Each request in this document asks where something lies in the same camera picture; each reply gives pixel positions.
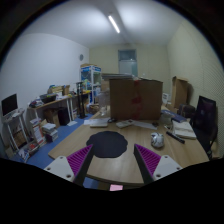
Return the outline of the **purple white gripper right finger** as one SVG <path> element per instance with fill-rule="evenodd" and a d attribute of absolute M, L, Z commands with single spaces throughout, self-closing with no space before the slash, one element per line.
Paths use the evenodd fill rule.
<path fill-rule="evenodd" d="M 160 156 L 138 144 L 134 145 L 134 156 L 145 185 L 182 169 L 170 156 Z"/>

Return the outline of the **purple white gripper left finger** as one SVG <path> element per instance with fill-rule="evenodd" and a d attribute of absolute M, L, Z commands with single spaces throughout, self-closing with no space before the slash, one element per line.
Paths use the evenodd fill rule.
<path fill-rule="evenodd" d="M 45 171 L 82 186 L 92 158 L 93 146 L 89 145 L 68 157 L 57 157 L 45 168 Z"/>

